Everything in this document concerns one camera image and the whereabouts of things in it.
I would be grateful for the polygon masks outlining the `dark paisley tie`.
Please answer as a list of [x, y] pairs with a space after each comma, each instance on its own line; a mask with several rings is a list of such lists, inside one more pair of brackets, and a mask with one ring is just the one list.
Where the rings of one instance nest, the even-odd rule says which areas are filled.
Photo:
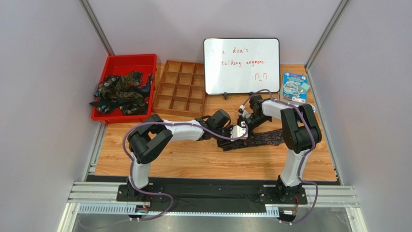
[[248, 147], [258, 147], [264, 145], [278, 146], [284, 143], [282, 129], [271, 130], [260, 133], [250, 133], [247, 139], [236, 141], [217, 141], [217, 145], [223, 151], [231, 151], [236, 149], [243, 149]]

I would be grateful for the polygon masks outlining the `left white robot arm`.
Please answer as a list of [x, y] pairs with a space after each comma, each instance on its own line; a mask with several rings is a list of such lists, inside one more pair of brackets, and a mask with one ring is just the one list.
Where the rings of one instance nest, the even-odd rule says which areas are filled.
[[159, 115], [152, 115], [145, 122], [130, 128], [122, 142], [123, 150], [131, 162], [129, 176], [127, 183], [118, 189], [117, 201], [141, 201], [148, 196], [166, 197], [166, 193], [144, 190], [149, 183], [151, 163], [170, 142], [211, 138], [234, 142], [246, 139], [248, 125], [245, 122], [231, 125], [230, 120], [224, 110], [190, 121], [169, 121], [161, 119]]

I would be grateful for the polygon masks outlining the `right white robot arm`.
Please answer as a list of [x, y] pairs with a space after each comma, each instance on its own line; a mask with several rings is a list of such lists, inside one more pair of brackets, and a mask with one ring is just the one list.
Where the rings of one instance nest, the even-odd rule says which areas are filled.
[[294, 105], [276, 99], [263, 99], [260, 95], [247, 99], [253, 110], [239, 107], [238, 124], [252, 132], [256, 127], [273, 118], [282, 124], [282, 136], [288, 148], [283, 171], [277, 179], [276, 198], [279, 202], [293, 201], [302, 191], [302, 172], [307, 159], [322, 140], [322, 133], [310, 104]]

